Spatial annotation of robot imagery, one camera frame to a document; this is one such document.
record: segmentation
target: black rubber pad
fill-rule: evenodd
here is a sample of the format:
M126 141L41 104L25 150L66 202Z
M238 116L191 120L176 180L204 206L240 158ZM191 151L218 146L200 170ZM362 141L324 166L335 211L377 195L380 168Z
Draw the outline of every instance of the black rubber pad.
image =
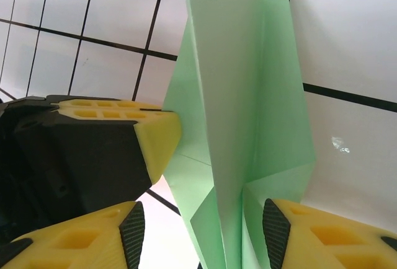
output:
M392 249L397 251L397 239L391 238L391 237L387 237L387 236L380 237L380 239L382 239L384 241L384 243L389 245Z
M128 269L138 269L145 235L145 214L141 202L137 202L118 227L122 237Z
M0 246L0 268L19 255L32 243L33 240L31 238L23 238Z
M270 267L281 269L287 251L291 224L271 199L265 202L262 223Z

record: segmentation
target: folded paper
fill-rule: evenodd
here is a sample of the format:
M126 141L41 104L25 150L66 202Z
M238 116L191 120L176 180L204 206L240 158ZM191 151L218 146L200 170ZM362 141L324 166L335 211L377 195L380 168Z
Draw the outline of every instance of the folded paper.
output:
M163 109L182 138L164 174L203 268L270 268L267 198L300 201L314 164L288 0L187 0Z

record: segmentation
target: green folded paper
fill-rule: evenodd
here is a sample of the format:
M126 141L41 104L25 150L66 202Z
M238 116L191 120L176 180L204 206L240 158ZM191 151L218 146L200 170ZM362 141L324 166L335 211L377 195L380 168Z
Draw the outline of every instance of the green folded paper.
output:
M164 174L203 268L270 268L267 198L300 201L314 164L288 0L187 0L163 109L182 139Z

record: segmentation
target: yellow 3d-printed part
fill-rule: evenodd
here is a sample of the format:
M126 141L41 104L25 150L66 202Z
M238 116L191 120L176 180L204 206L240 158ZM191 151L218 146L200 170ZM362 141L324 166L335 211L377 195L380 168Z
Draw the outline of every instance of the yellow 3d-printed part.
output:
M271 269L397 268L397 235L286 200L263 218Z
M136 121L134 125L152 184L163 174L181 138L174 112L128 100L74 99L56 104L59 114L78 120Z
M136 269L144 231L142 204L118 204L19 237L8 245L28 245L1 268Z

